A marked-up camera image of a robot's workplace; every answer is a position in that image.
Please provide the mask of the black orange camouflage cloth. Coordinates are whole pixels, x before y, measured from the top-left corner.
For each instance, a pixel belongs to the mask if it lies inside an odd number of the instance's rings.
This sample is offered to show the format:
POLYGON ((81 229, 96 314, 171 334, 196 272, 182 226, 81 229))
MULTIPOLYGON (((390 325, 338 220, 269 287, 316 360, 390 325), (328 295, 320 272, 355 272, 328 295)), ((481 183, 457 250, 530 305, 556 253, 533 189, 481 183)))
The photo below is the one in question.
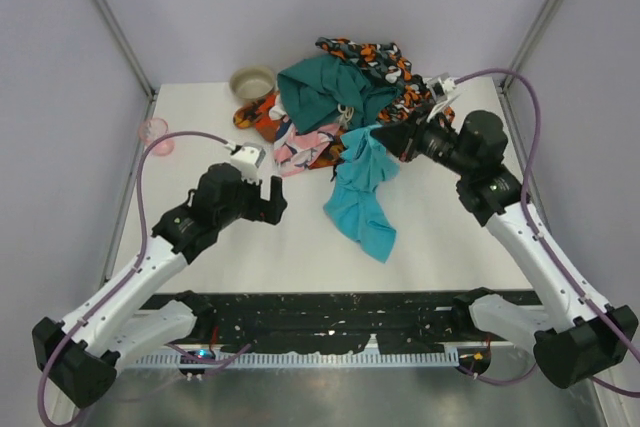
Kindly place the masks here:
POLYGON ((416 107, 431 110, 434 95, 426 80, 412 72, 412 63, 396 43, 357 43, 346 38, 319 37, 315 46, 359 68, 374 84, 393 87, 398 96, 377 116, 381 124, 405 120, 416 107))

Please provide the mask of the pink transparent plastic cup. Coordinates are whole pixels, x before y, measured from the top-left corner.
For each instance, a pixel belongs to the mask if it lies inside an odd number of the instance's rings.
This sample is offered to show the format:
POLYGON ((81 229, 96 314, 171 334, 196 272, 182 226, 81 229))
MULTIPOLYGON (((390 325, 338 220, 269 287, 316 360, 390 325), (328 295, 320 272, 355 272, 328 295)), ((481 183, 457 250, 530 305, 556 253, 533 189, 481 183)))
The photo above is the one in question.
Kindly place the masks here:
POLYGON ((159 157, 168 156, 173 152, 174 141, 172 139, 163 140, 155 144, 153 148, 150 148, 150 145, 168 133, 168 123, 162 118, 150 118, 138 128, 138 135, 144 146, 150 150, 152 155, 159 157))

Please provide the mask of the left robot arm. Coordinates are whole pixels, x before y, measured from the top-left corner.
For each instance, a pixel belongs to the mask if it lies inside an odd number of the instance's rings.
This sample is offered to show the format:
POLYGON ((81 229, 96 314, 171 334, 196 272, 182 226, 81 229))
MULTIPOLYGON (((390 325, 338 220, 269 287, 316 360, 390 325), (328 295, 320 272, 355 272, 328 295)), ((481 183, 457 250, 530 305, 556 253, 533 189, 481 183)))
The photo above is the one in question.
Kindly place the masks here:
POLYGON ((276 225, 287 207, 281 177, 261 184, 230 163, 214 164, 185 202, 165 212, 136 255, 113 279, 62 320, 42 318, 32 329, 36 364, 45 379, 78 408, 101 399, 124 367, 155 348, 187 338, 207 311, 196 294, 178 295, 158 313, 132 316, 182 272, 231 223, 243 219, 276 225))

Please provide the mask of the light blue cloth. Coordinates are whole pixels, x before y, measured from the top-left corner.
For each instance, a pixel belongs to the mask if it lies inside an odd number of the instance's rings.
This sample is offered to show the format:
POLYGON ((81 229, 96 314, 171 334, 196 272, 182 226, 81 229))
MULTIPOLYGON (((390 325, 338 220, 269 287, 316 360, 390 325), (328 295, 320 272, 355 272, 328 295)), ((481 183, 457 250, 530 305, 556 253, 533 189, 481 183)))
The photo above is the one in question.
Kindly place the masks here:
POLYGON ((334 190, 324 211, 341 234, 384 263, 394 247, 396 229, 378 202, 377 189, 397 176, 399 166, 373 136, 378 129, 371 125, 341 137, 345 150, 335 168, 334 190))

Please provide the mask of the right aluminium frame post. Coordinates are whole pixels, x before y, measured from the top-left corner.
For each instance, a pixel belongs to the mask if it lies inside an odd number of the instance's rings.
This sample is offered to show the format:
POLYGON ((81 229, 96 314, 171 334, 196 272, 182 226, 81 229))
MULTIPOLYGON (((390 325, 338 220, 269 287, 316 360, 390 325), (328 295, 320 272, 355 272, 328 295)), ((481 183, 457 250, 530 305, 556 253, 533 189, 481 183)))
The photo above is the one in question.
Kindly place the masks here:
POLYGON ((564 0, 543 0, 509 64, 510 70, 522 72, 563 2, 564 0))

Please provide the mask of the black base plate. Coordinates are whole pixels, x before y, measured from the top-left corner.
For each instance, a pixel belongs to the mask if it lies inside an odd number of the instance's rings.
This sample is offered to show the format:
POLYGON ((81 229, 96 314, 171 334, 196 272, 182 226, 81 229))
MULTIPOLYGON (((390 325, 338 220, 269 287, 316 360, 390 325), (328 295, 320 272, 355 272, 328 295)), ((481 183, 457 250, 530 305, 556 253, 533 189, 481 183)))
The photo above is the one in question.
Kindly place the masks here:
POLYGON ((463 321, 465 291, 209 293, 208 319, 186 344, 215 340, 225 352, 342 355, 376 340, 384 354, 441 352, 445 344, 494 340, 463 321))

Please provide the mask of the orange black patterned cloth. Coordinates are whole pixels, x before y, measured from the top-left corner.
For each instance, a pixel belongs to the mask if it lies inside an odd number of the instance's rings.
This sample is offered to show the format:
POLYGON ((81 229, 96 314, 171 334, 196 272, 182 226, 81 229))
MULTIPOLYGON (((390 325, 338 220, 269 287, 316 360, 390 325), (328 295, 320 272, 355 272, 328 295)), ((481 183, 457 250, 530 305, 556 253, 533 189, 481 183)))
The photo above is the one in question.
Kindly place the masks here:
POLYGON ((233 123, 239 129, 254 128, 266 142, 273 146, 276 131, 285 116, 288 115, 281 102, 281 96, 278 92, 274 92, 264 99, 238 109, 233 116, 233 123))

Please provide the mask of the dark teal cloth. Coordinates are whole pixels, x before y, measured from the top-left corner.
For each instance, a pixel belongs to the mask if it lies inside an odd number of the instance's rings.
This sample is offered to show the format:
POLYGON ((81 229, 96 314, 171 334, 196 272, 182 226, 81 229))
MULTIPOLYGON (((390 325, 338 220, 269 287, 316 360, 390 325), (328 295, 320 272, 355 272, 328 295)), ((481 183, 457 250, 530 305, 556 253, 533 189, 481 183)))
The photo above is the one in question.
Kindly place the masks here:
POLYGON ((331 55, 302 60, 277 74, 285 112, 302 134, 336 123, 341 107, 351 109, 347 128, 376 122, 399 90, 370 80, 355 65, 331 55))

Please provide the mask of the aluminium frame post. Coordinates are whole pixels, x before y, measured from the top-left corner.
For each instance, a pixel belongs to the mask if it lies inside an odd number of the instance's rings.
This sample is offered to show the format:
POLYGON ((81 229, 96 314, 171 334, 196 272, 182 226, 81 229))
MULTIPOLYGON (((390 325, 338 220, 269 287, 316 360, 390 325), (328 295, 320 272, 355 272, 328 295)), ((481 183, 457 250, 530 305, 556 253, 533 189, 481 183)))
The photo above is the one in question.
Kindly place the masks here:
POLYGON ((522 72, 563 2, 564 0, 543 0, 509 64, 510 70, 522 72))
POLYGON ((131 73, 135 77, 138 85, 144 92, 145 96, 149 100, 153 100, 156 95, 156 88, 149 80, 142 64, 140 63, 138 56, 136 55, 129 39, 127 38, 120 22, 118 21, 113 9, 108 0, 90 0, 99 14, 106 29, 111 35, 116 47, 123 56, 126 64, 128 65, 131 73))

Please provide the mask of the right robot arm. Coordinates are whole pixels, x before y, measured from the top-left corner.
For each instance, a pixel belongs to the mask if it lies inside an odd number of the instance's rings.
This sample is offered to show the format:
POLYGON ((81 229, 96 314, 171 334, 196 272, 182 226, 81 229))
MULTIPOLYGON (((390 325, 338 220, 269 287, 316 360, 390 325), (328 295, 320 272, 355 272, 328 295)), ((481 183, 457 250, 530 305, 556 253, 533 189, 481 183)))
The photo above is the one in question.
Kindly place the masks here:
POLYGON ((455 130, 441 114, 429 119, 413 113, 372 136, 401 161, 423 155, 457 174, 461 204, 510 254, 543 306, 528 310, 477 288, 454 301, 453 316, 462 329, 494 334, 527 351, 562 389, 624 360, 637 316, 599 294, 554 241, 504 164, 508 137, 497 115, 473 111, 455 130))

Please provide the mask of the beige ceramic bowl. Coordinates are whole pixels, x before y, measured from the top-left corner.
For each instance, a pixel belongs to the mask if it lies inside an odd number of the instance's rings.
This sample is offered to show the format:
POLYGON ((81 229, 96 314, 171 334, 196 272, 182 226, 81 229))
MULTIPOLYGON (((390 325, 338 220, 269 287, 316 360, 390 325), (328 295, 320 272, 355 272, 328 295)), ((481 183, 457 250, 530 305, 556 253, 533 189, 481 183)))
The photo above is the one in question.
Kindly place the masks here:
POLYGON ((275 73, 264 65, 241 68, 234 72, 229 80, 231 93, 244 103, 268 96, 274 91, 275 86, 275 73))

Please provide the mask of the pink white patterned cloth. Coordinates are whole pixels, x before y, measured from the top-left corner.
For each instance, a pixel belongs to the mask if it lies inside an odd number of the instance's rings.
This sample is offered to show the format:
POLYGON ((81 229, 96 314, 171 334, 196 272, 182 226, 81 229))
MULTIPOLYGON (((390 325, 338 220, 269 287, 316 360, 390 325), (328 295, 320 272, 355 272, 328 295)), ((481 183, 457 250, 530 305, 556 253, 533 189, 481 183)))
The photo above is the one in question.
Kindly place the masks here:
POLYGON ((344 129, 339 124, 327 124, 307 134, 297 131, 285 116, 276 131, 273 157, 281 177, 290 177, 308 170, 338 165, 344 151, 340 137, 344 129))

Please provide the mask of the left aluminium frame post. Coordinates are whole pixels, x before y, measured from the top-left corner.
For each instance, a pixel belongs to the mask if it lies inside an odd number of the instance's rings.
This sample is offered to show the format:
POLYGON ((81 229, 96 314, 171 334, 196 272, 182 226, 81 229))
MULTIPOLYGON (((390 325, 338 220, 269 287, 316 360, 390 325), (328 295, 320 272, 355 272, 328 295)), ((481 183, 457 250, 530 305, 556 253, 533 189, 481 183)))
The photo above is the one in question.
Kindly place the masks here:
POLYGON ((145 96, 149 100, 153 100, 156 95, 156 88, 149 80, 142 64, 140 63, 138 56, 136 55, 129 39, 127 38, 120 22, 118 21, 113 9, 108 0, 90 0, 99 14, 106 29, 111 35, 116 47, 123 56, 126 64, 128 65, 131 73, 135 77, 138 85, 144 92, 145 96))

